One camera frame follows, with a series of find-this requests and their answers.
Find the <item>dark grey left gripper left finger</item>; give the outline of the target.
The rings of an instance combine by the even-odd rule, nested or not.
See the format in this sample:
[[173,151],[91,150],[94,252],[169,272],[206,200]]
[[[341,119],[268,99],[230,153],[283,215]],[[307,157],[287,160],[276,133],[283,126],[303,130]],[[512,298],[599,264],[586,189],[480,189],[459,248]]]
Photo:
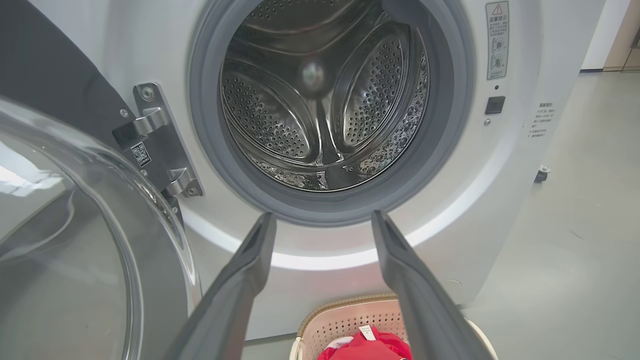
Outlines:
[[260,215],[165,354],[165,360],[240,360],[256,296],[265,288],[277,219]]

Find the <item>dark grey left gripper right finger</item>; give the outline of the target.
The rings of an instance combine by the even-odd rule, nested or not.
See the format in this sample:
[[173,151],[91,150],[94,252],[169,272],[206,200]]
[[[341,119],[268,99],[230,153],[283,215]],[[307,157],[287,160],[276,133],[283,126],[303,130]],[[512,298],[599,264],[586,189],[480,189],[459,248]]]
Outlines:
[[398,297],[414,360],[494,360],[391,217],[371,214],[381,275]]

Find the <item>red jersey with white trim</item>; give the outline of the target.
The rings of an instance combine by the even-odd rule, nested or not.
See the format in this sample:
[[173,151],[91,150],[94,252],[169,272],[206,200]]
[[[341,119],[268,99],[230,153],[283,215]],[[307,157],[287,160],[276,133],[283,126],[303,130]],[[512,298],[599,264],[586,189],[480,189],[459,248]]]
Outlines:
[[317,360],[413,360],[413,355],[409,344],[395,333],[366,325],[365,332],[330,342]]

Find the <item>round black glass washer door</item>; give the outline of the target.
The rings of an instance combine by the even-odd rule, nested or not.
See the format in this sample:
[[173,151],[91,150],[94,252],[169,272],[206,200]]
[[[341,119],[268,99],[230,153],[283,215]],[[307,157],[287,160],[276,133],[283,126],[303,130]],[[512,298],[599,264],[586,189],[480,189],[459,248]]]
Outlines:
[[0,360],[162,360],[202,290],[138,117],[31,0],[0,0]]

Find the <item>cream perforated laundry basket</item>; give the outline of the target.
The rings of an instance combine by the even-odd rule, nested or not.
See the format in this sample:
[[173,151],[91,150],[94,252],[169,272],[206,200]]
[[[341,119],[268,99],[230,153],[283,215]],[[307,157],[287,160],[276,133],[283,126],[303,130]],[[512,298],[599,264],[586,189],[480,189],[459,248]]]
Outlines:
[[[487,336],[475,323],[468,322],[494,360],[498,360]],[[398,297],[393,292],[386,292],[332,301],[313,310],[302,322],[288,360],[317,360],[329,343],[338,338],[352,337],[359,331],[365,332],[365,326],[396,334],[410,346]]]

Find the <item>white front-load washing machine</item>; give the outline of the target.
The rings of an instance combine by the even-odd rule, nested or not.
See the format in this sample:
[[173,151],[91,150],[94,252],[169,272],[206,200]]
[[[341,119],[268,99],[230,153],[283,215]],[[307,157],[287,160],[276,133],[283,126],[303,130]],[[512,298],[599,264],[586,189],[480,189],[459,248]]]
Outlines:
[[[129,105],[159,84],[202,196],[180,196],[201,292],[278,219],[246,339],[383,292],[388,212],[457,305],[486,283],[562,118],[605,0],[31,0]],[[489,97],[505,96],[500,114]]]

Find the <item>metal washer door hinge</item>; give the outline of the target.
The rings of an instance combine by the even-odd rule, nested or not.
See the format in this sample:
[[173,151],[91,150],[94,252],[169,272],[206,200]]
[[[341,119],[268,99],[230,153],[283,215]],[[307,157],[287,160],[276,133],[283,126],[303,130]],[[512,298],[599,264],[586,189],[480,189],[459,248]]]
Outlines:
[[117,144],[165,198],[201,197],[204,191],[156,82],[132,89],[139,116],[112,130]]

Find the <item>grey warning sticker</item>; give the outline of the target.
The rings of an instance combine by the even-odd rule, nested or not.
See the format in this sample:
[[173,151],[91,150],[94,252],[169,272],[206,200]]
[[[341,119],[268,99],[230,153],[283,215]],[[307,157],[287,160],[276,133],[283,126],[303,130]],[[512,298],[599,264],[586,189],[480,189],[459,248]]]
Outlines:
[[485,5],[487,23],[487,80],[506,77],[509,59],[509,1]]

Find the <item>white partition panel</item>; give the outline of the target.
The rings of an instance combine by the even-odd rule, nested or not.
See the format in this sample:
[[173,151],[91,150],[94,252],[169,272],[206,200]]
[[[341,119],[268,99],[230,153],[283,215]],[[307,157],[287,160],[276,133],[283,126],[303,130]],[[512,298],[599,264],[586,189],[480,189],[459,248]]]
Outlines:
[[628,5],[627,0],[605,0],[580,67],[581,72],[598,71],[604,68]]

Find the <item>beige wooden cabinet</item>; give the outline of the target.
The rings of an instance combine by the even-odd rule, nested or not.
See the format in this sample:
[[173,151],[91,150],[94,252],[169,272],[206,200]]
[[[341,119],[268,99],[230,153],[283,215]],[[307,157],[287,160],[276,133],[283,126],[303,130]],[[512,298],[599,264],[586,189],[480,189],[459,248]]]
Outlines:
[[603,71],[640,73],[640,0],[630,0]]

